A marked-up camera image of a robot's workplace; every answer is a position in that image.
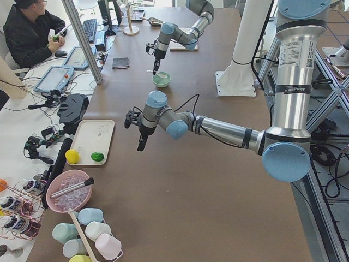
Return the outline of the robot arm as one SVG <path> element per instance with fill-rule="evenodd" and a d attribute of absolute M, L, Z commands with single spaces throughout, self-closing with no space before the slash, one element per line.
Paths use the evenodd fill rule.
<path fill-rule="evenodd" d="M 163 22 L 160 33 L 154 43 L 146 45 L 146 52 L 153 49 L 155 57 L 152 74 L 156 74 L 160 67 L 160 62 L 165 58 L 170 41 L 175 41 L 187 50 L 194 50 L 200 36 L 205 28 L 214 20 L 214 8 L 209 1 L 186 1 L 186 7 L 198 16 L 197 21 L 187 31 L 183 31 L 176 24 Z"/>
<path fill-rule="evenodd" d="M 249 64 L 253 63 L 265 17 L 268 20 L 273 1 L 246 1 L 231 64 L 216 72 L 219 96 L 255 97 Z M 177 140 L 187 130 L 207 135 L 237 148 L 250 149 L 262 156 L 262 164 L 271 177 L 285 182 L 298 181 L 309 171 L 310 138 L 306 130 L 308 105 L 312 90 L 312 72 L 317 40 L 326 30 L 331 1 L 278 1 L 276 37 L 280 40 L 278 75 L 275 88 L 274 117 L 271 127 L 256 131 L 196 115 L 175 111 L 161 91 L 149 93 L 142 112 L 129 111 L 124 126 L 138 126 L 137 150 L 143 151 L 147 139 L 157 126 Z M 162 22 L 154 44 L 153 75 L 165 58 L 170 40 L 193 50 L 199 37 L 214 20 L 214 8 L 208 1 L 186 1 L 186 7 L 199 16 L 196 23 L 183 32 L 174 23 Z"/>

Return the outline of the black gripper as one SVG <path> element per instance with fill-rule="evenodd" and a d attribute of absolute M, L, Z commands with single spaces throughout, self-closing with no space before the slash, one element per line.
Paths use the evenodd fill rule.
<path fill-rule="evenodd" d="M 138 126 L 140 137 L 137 150 L 140 152 L 144 151 L 148 137 L 155 132 L 155 127 L 146 127 L 141 122 L 141 116 L 143 116 L 142 111 L 138 107 L 133 106 L 126 114 L 124 121 L 124 128 L 126 129 L 128 129 L 131 124 Z"/>
<path fill-rule="evenodd" d="M 151 54 L 150 49 L 154 50 L 152 55 L 154 55 L 155 61 L 152 74 L 155 75 L 159 70 L 161 59 L 164 59 L 166 56 L 166 44 L 163 44 L 159 40 L 155 40 L 154 43 L 146 44 L 146 53 L 149 55 Z"/>

